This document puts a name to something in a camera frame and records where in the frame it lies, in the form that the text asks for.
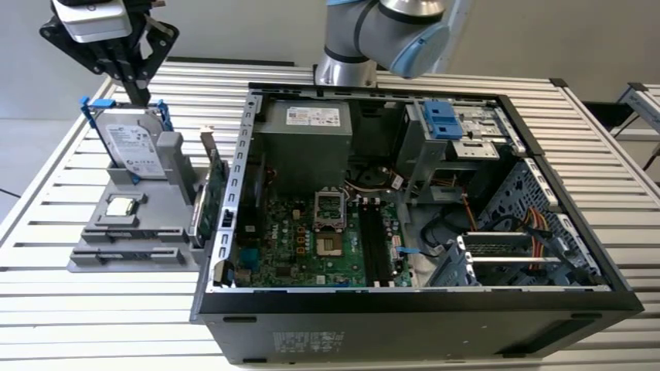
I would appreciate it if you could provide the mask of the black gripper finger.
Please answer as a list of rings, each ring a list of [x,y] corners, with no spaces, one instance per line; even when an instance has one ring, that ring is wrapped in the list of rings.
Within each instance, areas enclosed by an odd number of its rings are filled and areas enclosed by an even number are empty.
[[[150,100],[148,84],[168,57],[178,35],[180,31],[173,25],[158,21],[146,21],[144,38],[152,52],[141,58],[136,68],[134,104],[148,104]]]
[[[41,37],[68,55],[89,72],[106,74],[120,82],[130,102],[138,102],[136,67],[138,66],[138,26],[128,36],[90,43],[78,43],[66,32],[57,17],[52,17],[38,29]]]

